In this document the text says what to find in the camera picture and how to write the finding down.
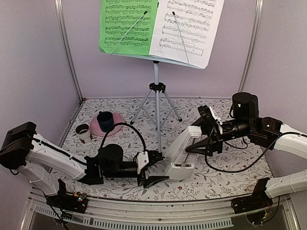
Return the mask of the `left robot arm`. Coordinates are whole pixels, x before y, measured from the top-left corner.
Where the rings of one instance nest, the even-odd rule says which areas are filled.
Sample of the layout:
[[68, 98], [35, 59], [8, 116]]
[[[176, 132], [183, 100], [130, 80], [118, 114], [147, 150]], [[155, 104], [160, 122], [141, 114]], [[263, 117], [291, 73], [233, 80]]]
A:
[[0, 163], [29, 178], [61, 208], [71, 204], [65, 184], [56, 182], [44, 165], [61, 171], [71, 179], [87, 185], [103, 184], [106, 178], [135, 178], [138, 186], [147, 189], [167, 180], [168, 176], [146, 176], [148, 167], [164, 159], [162, 153], [148, 150], [140, 136], [143, 151], [132, 161], [123, 160], [123, 148], [117, 144], [101, 144], [95, 157], [79, 159], [59, 146], [52, 144], [36, 132], [36, 124], [26, 122], [9, 130], [0, 149]]

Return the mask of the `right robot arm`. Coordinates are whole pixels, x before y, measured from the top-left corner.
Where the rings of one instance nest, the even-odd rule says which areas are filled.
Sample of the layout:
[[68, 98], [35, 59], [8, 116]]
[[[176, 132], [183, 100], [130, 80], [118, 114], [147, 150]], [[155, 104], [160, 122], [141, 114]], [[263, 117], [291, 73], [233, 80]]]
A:
[[[238, 92], [232, 96], [229, 115], [232, 120], [221, 122], [208, 106], [198, 107], [200, 118], [192, 125], [199, 126], [207, 138], [185, 148], [186, 152], [205, 156], [206, 164], [222, 173], [241, 173], [253, 167], [268, 150], [281, 150], [307, 159], [307, 134], [299, 132], [272, 117], [259, 117], [258, 98], [248, 92]], [[264, 147], [263, 153], [249, 166], [241, 170], [218, 169], [209, 164], [207, 157], [214, 152], [221, 153], [223, 143], [228, 140], [247, 137], [251, 143]], [[263, 205], [267, 197], [301, 192], [307, 190], [307, 170], [288, 176], [263, 178], [258, 180], [254, 194], [248, 199], [252, 209]]]

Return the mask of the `white metronome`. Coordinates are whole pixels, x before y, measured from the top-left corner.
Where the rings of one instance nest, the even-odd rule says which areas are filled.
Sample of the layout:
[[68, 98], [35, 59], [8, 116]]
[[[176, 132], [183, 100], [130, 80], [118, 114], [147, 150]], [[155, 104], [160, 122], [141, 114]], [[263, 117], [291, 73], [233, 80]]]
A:
[[198, 154], [186, 152], [186, 148], [201, 139], [199, 126], [188, 126], [168, 147], [166, 151], [165, 175], [171, 180], [191, 177], [198, 159]]

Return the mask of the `white sheet music page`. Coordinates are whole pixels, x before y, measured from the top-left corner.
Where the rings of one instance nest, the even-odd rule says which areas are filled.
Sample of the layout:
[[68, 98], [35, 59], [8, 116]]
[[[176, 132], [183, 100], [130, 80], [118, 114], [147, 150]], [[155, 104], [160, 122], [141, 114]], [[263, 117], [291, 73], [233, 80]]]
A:
[[205, 69], [223, 6], [222, 0], [160, 0], [149, 54]]

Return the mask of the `green sheet music page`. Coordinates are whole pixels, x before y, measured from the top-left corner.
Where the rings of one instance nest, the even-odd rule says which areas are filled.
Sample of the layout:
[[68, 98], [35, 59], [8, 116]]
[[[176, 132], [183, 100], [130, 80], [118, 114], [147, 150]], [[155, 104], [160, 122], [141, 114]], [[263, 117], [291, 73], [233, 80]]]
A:
[[107, 54], [149, 55], [157, 0], [102, 0], [98, 47]]

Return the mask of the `white perforated music stand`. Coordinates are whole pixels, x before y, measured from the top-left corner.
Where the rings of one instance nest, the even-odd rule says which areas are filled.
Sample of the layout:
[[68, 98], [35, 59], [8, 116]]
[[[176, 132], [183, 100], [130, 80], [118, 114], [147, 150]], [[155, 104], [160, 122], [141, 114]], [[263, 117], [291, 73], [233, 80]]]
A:
[[181, 66], [190, 67], [184, 63], [176, 62], [169, 59], [163, 59], [161, 57], [151, 56], [150, 54], [147, 56], [142, 55], [125, 55], [125, 54], [109, 54], [109, 55], [118, 55], [118, 56], [126, 56], [126, 57], [132, 57], [132, 58], [141, 58], [141, 59], [147, 59], [153, 62], [153, 68], [154, 68], [154, 81], [150, 85], [148, 93], [153, 93], [155, 95], [155, 124], [156, 124], [156, 131], [160, 132], [162, 125], [164, 124], [163, 120], [160, 117], [160, 94], [165, 94], [165, 85], [162, 84], [159, 81], [159, 64], [161, 62], [170, 63], [170, 64], [177, 64]]

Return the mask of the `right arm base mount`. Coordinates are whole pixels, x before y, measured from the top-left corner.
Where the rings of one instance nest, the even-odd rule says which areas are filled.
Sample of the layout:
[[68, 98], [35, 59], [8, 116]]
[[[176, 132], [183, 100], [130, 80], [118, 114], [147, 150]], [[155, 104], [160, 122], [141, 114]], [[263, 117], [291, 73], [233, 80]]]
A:
[[269, 207], [273, 204], [265, 192], [256, 192], [248, 196], [237, 197], [231, 201], [231, 207], [235, 214], [250, 212], [257, 209]]

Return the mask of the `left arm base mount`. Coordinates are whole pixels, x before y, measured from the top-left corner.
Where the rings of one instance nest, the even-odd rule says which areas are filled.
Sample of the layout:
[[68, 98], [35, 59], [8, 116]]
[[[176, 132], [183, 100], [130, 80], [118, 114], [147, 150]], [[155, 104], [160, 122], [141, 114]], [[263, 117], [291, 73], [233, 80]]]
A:
[[55, 195], [48, 195], [46, 200], [48, 205], [57, 207], [62, 211], [72, 211], [82, 214], [85, 213], [88, 205], [87, 198], [60, 192], [57, 192]]

